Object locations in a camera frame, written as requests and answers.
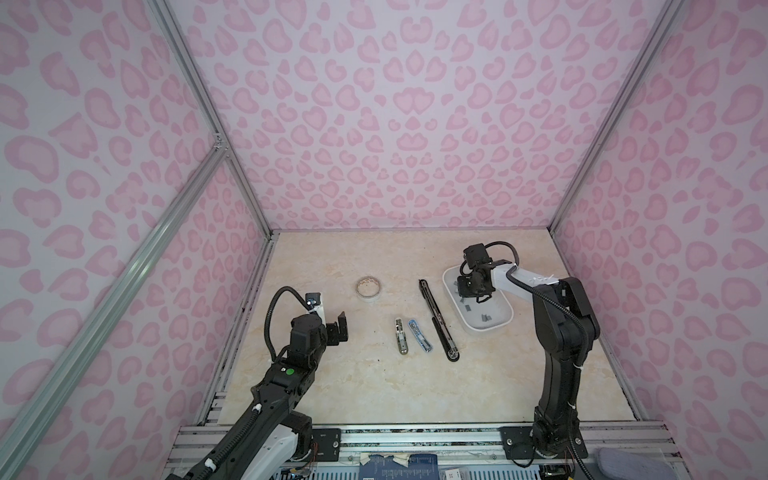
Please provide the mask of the beige staple box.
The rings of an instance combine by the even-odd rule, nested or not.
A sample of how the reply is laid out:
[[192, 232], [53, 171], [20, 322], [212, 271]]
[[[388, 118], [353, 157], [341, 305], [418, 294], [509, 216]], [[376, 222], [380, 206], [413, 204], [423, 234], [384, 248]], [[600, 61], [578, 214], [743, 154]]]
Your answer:
[[403, 327], [403, 321], [401, 318], [395, 319], [395, 331], [398, 351], [401, 355], [407, 355], [409, 352], [407, 338]]

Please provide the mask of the black stapler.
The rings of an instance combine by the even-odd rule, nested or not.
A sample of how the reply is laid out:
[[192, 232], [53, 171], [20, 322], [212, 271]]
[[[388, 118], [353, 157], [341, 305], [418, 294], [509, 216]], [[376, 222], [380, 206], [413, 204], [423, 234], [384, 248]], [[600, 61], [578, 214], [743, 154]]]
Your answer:
[[432, 323], [438, 335], [438, 339], [443, 347], [444, 353], [450, 362], [458, 362], [460, 359], [460, 352], [453, 340], [447, 324], [443, 318], [443, 315], [439, 309], [439, 306], [432, 294], [429, 284], [426, 279], [418, 280], [419, 290], [424, 298], [428, 309], [430, 310]]

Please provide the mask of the blue staple box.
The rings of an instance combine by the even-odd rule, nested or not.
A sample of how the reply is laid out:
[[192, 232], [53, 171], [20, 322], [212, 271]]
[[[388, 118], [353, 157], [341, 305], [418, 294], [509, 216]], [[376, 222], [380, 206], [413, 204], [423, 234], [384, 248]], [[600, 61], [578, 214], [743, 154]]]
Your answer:
[[411, 319], [408, 321], [408, 326], [410, 331], [412, 332], [414, 338], [416, 339], [417, 343], [420, 345], [420, 347], [426, 352], [430, 353], [433, 351], [432, 344], [427, 340], [425, 335], [420, 329], [420, 326], [418, 322], [415, 319]]

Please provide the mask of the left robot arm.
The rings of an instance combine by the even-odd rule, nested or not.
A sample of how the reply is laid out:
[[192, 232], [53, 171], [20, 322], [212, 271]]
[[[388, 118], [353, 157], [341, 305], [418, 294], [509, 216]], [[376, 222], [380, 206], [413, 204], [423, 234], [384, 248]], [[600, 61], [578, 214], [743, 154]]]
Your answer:
[[251, 388], [252, 401], [183, 479], [270, 479], [290, 460], [313, 453], [312, 419], [296, 410], [315, 381], [329, 346], [349, 340], [345, 313], [325, 323], [315, 313], [291, 321], [290, 341]]

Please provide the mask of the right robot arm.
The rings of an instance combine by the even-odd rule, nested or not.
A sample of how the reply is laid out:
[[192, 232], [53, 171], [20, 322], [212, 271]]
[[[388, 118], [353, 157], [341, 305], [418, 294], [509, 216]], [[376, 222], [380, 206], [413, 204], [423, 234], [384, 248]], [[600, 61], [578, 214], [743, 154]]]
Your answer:
[[510, 262], [469, 270], [459, 267], [458, 294], [488, 300], [507, 291], [533, 306], [536, 337], [545, 352], [542, 395], [534, 409], [531, 444], [536, 454], [553, 458], [575, 446], [577, 400], [584, 363], [600, 327], [581, 282], [535, 274]]

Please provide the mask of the white plastic tray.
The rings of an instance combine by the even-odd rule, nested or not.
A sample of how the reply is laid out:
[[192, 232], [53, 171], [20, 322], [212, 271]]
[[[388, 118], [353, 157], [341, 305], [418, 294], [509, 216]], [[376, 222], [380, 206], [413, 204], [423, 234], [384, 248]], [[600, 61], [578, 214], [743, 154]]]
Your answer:
[[[474, 299], [463, 299], [458, 295], [457, 277], [459, 267], [454, 266], [444, 271], [442, 281], [451, 299], [453, 310], [460, 319], [461, 326], [471, 335], [480, 336], [490, 334], [502, 327], [509, 325], [514, 319], [514, 309], [503, 294], [496, 293], [488, 301], [478, 303]], [[467, 312], [465, 305], [471, 307]], [[483, 321], [482, 314], [492, 317], [490, 321]]]

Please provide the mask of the clear tape roll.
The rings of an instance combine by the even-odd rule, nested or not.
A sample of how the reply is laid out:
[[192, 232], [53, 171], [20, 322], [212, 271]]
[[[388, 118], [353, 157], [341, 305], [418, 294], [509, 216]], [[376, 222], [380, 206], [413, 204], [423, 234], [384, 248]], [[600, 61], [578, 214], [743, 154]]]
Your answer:
[[381, 290], [381, 282], [374, 276], [362, 277], [355, 285], [357, 295], [366, 301], [376, 299], [381, 294]]

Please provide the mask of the grey cloth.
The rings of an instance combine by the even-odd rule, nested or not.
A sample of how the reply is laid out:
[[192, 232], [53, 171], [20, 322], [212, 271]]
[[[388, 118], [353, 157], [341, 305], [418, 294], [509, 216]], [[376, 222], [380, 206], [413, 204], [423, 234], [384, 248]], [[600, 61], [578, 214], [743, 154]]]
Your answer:
[[622, 450], [602, 448], [596, 453], [602, 474], [609, 479], [655, 480], [675, 479], [674, 471], [663, 462]]

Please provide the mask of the blue box on rail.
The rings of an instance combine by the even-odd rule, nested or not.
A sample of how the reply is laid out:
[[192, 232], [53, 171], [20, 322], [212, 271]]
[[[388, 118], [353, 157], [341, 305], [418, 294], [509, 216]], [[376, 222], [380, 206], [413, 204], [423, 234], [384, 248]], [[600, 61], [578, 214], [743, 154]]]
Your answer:
[[358, 469], [362, 480], [439, 480], [434, 454], [371, 455]]

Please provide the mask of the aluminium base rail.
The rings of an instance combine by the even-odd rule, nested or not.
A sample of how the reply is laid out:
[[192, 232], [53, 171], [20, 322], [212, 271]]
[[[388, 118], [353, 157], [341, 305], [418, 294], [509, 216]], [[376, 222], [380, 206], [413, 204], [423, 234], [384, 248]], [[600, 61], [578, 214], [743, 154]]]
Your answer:
[[[183, 427], [177, 435], [162, 474], [183, 476], [213, 450], [230, 430], [216, 421], [225, 395], [218, 393], [201, 425]], [[411, 424], [316, 424], [313, 443], [304, 452], [313, 465], [350, 467], [373, 454], [405, 458], [410, 454], [433, 453], [439, 464], [453, 466], [510, 466], [532, 459], [535, 464], [555, 464], [566, 459], [533, 453], [529, 423], [411, 423]], [[573, 441], [581, 460], [596, 461], [602, 448], [660, 460], [685, 478], [680, 449], [668, 428], [659, 421], [583, 421]]]

